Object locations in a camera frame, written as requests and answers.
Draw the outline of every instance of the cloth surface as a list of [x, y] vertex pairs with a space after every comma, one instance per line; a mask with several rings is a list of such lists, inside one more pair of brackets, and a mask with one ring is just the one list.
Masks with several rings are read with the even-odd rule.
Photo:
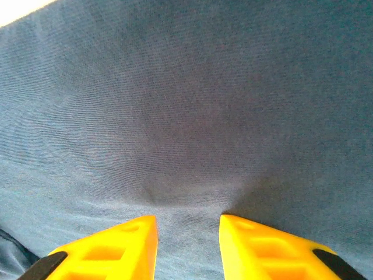
[[223, 279], [227, 212], [373, 279], [372, 41], [369, 1], [59, 0], [1, 28], [0, 228], [42, 257], [155, 214], [156, 279]]

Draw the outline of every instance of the denim fabric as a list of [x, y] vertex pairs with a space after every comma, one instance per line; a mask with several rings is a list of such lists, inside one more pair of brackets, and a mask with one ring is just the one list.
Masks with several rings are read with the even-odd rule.
[[1, 28], [0, 228], [41, 257], [151, 213], [156, 279], [223, 279], [228, 212], [373, 279], [372, 14], [59, 0]]

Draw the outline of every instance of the black rubber pad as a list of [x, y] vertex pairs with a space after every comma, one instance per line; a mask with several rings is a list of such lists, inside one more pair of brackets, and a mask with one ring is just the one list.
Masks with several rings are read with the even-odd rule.
[[41, 258], [18, 280], [46, 280], [67, 256], [66, 252], [61, 251]]
[[368, 280], [338, 255], [321, 249], [315, 249], [313, 252], [341, 280]]

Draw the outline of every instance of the blue fabric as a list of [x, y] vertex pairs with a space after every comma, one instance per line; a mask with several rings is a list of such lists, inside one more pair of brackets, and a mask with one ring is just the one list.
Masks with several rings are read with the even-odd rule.
[[151, 213], [156, 279], [223, 279], [229, 212], [373, 279], [372, 27], [368, 1], [59, 0], [1, 28], [0, 228], [41, 257]]

